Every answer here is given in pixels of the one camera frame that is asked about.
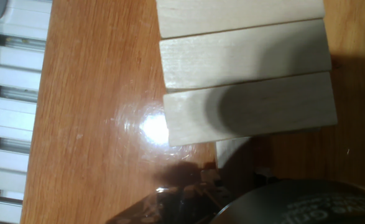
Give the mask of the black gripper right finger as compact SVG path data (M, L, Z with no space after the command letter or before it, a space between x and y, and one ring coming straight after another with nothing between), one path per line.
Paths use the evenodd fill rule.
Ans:
M222 180L216 169L200 172L201 181L184 187L170 223L205 224L224 208Z

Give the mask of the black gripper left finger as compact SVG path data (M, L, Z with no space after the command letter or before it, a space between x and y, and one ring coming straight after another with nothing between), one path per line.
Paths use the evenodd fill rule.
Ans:
M159 223L162 221L161 210L164 207L162 200L168 196L173 196L173 187L159 187L155 192L112 217L106 224Z

